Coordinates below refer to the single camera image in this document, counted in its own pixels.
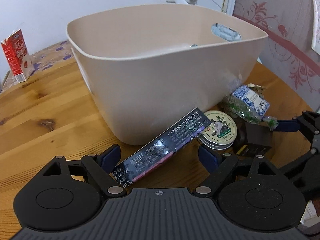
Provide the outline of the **blue white tissue pack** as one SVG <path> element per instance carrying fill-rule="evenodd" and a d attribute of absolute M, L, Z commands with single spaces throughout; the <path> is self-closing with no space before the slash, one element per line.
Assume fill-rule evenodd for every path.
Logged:
<path fill-rule="evenodd" d="M 232 92 L 232 96 L 244 102 L 249 109 L 255 111 L 259 116 L 265 116 L 270 107 L 270 103 L 260 97 L 254 90 L 247 85 L 242 85 Z"/>

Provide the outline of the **dark long cigarette box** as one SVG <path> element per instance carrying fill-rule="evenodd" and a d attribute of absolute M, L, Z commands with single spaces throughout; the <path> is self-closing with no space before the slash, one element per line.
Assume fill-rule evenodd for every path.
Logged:
<path fill-rule="evenodd" d="M 193 109 L 158 137 L 118 164 L 111 172 L 113 178 L 124 188 L 131 186 L 170 159 L 211 123 L 212 121 L 200 109 Z"/>

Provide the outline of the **green leafy plastic bag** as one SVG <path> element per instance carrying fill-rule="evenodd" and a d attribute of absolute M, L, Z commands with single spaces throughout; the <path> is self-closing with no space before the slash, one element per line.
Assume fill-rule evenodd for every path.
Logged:
<path fill-rule="evenodd" d="M 265 88 L 263 86 L 255 85 L 253 83 L 249 83 L 247 86 L 254 90 L 260 97 L 265 99 L 263 96 L 263 91 Z M 259 116 L 257 113 L 255 113 L 255 111 L 249 109 L 244 102 L 232 96 L 232 93 L 228 96 L 225 96 L 220 105 L 224 111 L 230 114 L 232 117 L 240 117 L 250 124 L 262 124 L 267 126 L 271 131 L 274 130 L 278 125 L 278 120 L 276 118 L 268 116 L 267 114 L 265 114 L 265 116 Z"/>

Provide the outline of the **black small box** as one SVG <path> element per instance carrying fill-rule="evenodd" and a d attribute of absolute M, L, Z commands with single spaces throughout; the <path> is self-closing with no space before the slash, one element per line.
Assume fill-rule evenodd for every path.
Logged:
<path fill-rule="evenodd" d="M 242 122 L 232 144 L 233 153 L 241 157 L 254 158 L 265 155 L 271 148 L 272 132 L 268 127 Z"/>

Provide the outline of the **round green tin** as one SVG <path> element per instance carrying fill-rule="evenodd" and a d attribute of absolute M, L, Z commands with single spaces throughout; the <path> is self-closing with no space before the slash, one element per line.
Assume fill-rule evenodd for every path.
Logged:
<path fill-rule="evenodd" d="M 221 111 L 206 111 L 211 124 L 199 135 L 200 143 L 213 150 L 225 150 L 232 146 L 238 134 L 234 120 Z"/>

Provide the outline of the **patterned headboard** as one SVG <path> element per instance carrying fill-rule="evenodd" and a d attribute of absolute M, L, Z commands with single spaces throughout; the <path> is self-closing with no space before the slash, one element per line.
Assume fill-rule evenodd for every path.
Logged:
<path fill-rule="evenodd" d="M 319 54 L 311 48 L 313 0 L 236 0 L 233 15 L 268 33 L 262 64 L 319 110 Z"/>

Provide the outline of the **light blue quilt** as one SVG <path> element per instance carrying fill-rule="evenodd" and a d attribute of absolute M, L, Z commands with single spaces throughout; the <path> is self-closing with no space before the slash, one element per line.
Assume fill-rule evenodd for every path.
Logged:
<path fill-rule="evenodd" d="M 228 42 L 241 41 L 241 35 L 233 29 L 222 24 L 215 23 L 211 27 L 212 33 Z"/>

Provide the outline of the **beige plastic storage bin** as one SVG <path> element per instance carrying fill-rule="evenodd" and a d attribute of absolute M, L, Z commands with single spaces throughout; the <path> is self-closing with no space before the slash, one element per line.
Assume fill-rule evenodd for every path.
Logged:
<path fill-rule="evenodd" d="M 215 36 L 218 23 L 241 35 Z M 93 100 L 116 138 L 144 145 L 199 108 L 207 111 L 250 75 L 268 34 L 205 7 L 147 4 L 87 15 L 66 35 Z"/>

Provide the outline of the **red milk carton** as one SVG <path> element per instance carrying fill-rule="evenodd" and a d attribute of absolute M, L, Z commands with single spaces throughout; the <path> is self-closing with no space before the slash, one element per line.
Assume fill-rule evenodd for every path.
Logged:
<path fill-rule="evenodd" d="M 1 46 L 16 81 L 18 83 L 27 81 L 33 74 L 34 67 L 21 29 L 1 41 Z"/>

